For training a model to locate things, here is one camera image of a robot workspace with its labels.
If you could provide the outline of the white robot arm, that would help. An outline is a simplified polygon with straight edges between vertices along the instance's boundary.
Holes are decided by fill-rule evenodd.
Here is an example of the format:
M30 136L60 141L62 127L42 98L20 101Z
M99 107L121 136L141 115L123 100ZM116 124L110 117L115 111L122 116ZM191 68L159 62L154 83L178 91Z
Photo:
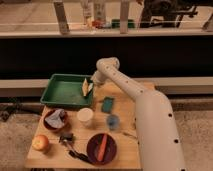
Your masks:
M92 75L95 85L107 79L135 102L136 132L143 171L187 171L181 141L167 96L119 71L116 57L101 58Z

